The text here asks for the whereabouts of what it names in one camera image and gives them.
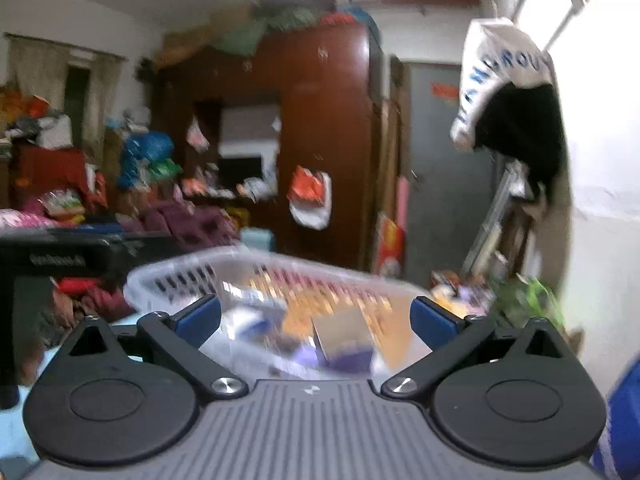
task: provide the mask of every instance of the beige curtain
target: beige curtain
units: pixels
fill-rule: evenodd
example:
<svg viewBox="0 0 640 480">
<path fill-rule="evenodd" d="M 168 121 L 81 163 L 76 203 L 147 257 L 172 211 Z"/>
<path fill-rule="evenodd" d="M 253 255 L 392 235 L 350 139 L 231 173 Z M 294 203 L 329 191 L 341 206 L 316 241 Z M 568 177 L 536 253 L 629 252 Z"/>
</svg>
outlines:
<svg viewBox="0 0 640 480">
<path fill-rule="evenodd" d="M 108 54 L 97 54 L 91 63 L 89 93 L 82 121 L 82 149 L 98 166 L 102 163 L 104 124 L 109 118 L 116 95 L 122 62 Z"/>
<path fill-rule="evenodd" d="M 44 97 L 62 109 L 70 49 L 46 41 L 12 38 L 9 47 L 9 81 L 17 81 L 22 94 Z"/>
</svg>

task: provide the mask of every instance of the brown cabinet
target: brown cabinet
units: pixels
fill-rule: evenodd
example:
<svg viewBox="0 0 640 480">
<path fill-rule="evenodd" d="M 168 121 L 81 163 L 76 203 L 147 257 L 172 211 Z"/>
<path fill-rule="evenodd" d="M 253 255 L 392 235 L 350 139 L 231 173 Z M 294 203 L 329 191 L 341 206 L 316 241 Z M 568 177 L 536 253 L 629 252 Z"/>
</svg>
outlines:
<svg viewBox="0 0 640 480">
<path fill-rule="evenodd" d="M 380 98 L 380 58 L 378 44 L 360 23 L 271 34 L 251 58 L 206 48 L 161 71 L 153 126 L 173 137 L 175 160 L 186 163 L 190 176 L 192 161 L 202 161 L 184 140 L 195 112 L 201 116 L 207 106 L 264 96 L 279 101 L 278 197 L 270 205 L 271 221 L 260 223 L 274 232 L 279 252 L 358 268 L 372 225 L 372 146 L 379 135 L 373 104 Z M 217 146 L 215 127 L 206 129 L 212 147 Z M 289 213 L 287 191 L 297 165 L 325 171 L 332 179 L 333 207 L 325 230 L 299 226 Z"/>
</svg>

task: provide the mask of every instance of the white laundry basket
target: white laundry basket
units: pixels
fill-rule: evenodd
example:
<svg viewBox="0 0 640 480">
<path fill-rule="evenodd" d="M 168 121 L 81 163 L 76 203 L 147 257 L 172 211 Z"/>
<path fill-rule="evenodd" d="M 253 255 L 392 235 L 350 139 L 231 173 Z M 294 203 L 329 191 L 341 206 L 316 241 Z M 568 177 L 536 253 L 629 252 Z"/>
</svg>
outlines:
<svg viewBox="0 0 640 480">
<path fill-rule="evenodd" d="M 255 276 L 277 276 L 299 286 L 312 286 L 322 290 L 336 290 L 346 297 L 359 301 L 388 303 L 397 320 L 395 330 L 407 336 L 405 348 L 399 350 L 393 364 L 380 362 L 376 354 L 371 377 L 379 386 L 386 378 L 402 370 L 429 352 L 428 347 L 411 332 L 409 310 L 417 296 L 424 290 L 409 283 L 387 280 L 370 274 L 326 266 L 289 256 L 250 250 L 242 246 L 215 248 L 187 254 L 135 269 L 127 277 L 124 297 L 141 313 L 163 311 L 178 312 L 205 294 L 216 293 L 222 311 L 235 306 L 228 285 L 246 286 L 254 283 Z M 265 286 L 262 291 L 269 296 L 275 291 Z M 216 332 L 200 350 L 221 365 L 233 370 L 247 381 L 260 378 L 302 378 L 322 380 L 344 377 L 314 368 L 303 367 L 275 355 L 265 348 L 240 340 L 229 340 Z"/>
</svg>

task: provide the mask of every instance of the light blue cloth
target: light blue cloth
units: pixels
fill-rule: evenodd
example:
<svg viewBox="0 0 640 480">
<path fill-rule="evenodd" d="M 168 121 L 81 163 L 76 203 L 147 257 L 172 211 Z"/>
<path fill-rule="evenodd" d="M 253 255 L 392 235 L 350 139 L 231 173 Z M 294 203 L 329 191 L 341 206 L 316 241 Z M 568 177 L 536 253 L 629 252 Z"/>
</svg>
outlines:
<svg viewBox="0 0 640 480">
<path fill-rule="evenodd" d="M 114 324 L 135 324 L 141 316 L 142 314 L 133 314 Z M 57 352 L 57 348 L 45 352 L 38 376 Z M 18 390 L 20 403 L 12 410 L 0 411 L 0 471 L 4 473 L 6 480 L 20 479 L 39 460 L 22 421 L 22 407 L 31 389 L 19 386 Z"/>
</svg>

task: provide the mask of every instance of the orange bag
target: orange bag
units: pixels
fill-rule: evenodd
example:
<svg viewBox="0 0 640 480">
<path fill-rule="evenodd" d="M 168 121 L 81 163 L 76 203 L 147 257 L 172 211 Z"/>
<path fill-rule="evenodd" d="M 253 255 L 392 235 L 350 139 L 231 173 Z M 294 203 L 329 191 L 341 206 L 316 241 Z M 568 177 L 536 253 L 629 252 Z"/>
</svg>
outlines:
<svg viewBox="0 0 640 480">
<path fill-rule="evenodd" d="M 289 200 L 302 200 L 311 204 L 324 205 L 324 183 L 321 178 L 297 166 L 289 187 Z"/>
</svg>

